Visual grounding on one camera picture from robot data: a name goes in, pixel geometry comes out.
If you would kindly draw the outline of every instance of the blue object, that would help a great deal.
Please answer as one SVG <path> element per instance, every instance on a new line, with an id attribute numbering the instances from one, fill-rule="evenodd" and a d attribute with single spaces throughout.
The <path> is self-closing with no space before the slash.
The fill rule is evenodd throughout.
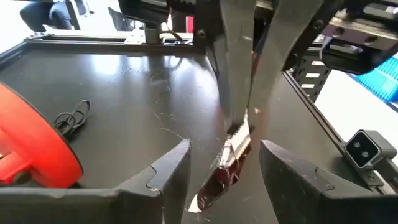
<path id="1" fill-rule="evenodd" d="M 391 57 L 386 60 L 383 64 L 378 66 L 378 69 L 388 75 L 390 75 L 395 80 L 398 80 L 398 59 Z"/>
<path id="2" fill-rule="evenodd" d="M 396 80 L 398 78 L 398 60 L 394 60 L 393 62 L 389 59 L 367 74 L 354 75 L 354 79 L 382 100 L 398 101 L 398 81 Z M 381 69 L 391 72 L 392 75 L 383 72 Z"/>

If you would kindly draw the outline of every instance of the black cable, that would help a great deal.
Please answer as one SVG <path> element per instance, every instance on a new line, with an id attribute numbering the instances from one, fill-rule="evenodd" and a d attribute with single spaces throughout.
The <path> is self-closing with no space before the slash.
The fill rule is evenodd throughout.
<path id="1" fill-rule="evenodd" d="M 82 100 L 72 113 L 58 114 L 53 122 L 54 127 L 63 137 L 69 137 L 86 122 L 90 107 L 91 103 L 88 100 Z"/>

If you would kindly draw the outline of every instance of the black surface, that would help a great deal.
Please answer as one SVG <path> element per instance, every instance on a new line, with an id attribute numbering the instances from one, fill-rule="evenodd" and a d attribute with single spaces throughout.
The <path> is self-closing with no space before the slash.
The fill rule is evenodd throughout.
<path id="1" fill-rule="evenodd" d="M 28 52 L 0 71 L 0 81 L 49 119 L 82 99 L 92 102 L 84 130 L 72 142 L 84 187 L 114 187 L 167 150 L 192 140 L 186 208 L 223 144 L 217 84 L 205 56 L 155 52 L 130 55 Z M 280 75 L 267 125 L 269 139 L 348 180 L 353 173 L 329 137 Z M 182 223 L 276 223 L 262 181 L 258 152 L 247 158 L 241 180 L 213 207 L 185 212 Z"/>

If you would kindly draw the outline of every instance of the person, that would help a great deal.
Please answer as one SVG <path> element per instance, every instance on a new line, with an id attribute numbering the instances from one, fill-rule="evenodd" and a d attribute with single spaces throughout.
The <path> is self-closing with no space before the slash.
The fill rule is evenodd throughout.
<path id="1" fill-rule="evenodd" d="M 86 14 L 83 0 L 75 0 L 79 14 Z M 72 24 L 65 0 L 30 2 L 19 12 L 22 20 L 34 32 L 45 32 L 44 24 L 56 29 L 71 30 Z"/>

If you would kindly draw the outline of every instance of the black camera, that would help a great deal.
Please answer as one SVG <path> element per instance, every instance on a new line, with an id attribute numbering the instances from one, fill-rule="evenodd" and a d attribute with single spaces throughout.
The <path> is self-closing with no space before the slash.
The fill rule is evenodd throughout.
<path id="1" fill-rule="evenodd" d="M 360 169 L 372 169 L 384 158 L 392 159 L 397 151 L 377 131 L 359 130 L 346 144 L 345 151 Z"/>

